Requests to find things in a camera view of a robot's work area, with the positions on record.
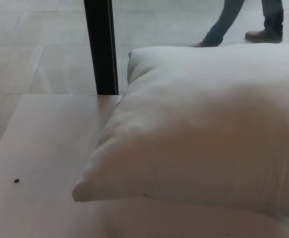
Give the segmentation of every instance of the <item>black metal pole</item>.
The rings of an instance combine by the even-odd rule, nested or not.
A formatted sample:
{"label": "black metal pole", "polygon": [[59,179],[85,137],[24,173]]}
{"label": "black metal pole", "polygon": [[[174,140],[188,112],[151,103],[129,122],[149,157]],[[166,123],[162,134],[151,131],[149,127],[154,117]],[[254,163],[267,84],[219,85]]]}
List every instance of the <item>black metal pole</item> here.
{"label": "black metal pole", "polygon": [[84,0],[98,95],[118,95],[112,0]]}

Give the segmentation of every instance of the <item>shoe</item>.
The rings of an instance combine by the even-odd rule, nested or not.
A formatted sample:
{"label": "shoe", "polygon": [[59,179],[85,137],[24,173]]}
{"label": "shoe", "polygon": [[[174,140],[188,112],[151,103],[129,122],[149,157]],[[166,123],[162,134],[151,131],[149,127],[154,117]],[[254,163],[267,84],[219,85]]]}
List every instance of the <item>shoe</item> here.
{"label": "shoe", "polygon": [[281,43],[283,36],[273,31],[249,31],[246,32],[245,38],[254,43]]}
{"label": "shoe", "polygon": [[190,47],[194,47],[194,48],[216,47],[216,46],[218,45],[207,44],[205,41],[201,41],[199,43],[190,45]]}

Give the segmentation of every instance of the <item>tile floor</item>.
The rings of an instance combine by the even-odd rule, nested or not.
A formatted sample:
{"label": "tile floor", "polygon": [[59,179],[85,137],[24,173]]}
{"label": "tile floor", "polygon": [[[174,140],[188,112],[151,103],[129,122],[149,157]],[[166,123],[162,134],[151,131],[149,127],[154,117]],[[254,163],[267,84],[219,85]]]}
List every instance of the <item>tile floor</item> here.
{"label": "tile floor", "polygon": [[[289,42],[289,0],[283,2]],[[222,6],[223,0],[113,0],[120,91],[130,50],[197,42]],[[262,24],[261,0],[246,0],[223,45],[245,43],[245,31]],[[57,94],[86,93],[96,88],[83,0],[0,0],[0,139],[23,94],[62,100]]]}

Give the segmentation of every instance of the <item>leg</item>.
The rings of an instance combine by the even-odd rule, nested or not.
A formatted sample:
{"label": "leg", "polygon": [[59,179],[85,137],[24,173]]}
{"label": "leg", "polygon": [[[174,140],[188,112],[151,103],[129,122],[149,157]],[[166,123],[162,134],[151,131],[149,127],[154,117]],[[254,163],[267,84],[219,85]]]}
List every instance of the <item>leg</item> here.
{"label": "leg", "polygon": [[203,40],[205,44],[217,46],[222,43],[223,36],[234,23],[243,4],[244,0],[225,0],[224,9],[218,21],[210,29],[210,31]]}
{"label": "leg", "polygon": [[262,0],[265,30],[246,32],[245,38],[255,43],[283,41],[284,9],[282,0]]}
{"label": "leg", "polygon": [[284,8],[282,0],[262,0],[265,29],[283,35]]}

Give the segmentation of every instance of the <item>pillow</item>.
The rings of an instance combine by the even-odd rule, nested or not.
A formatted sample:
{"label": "pillow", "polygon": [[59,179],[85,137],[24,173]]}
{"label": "pillow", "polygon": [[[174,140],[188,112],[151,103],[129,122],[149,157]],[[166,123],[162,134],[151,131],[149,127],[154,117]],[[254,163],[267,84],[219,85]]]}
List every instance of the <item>pillow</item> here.
{"label": "pillow", "polygon": [[289,216],[289,45],[131,52],[75,201],[136,196]]}

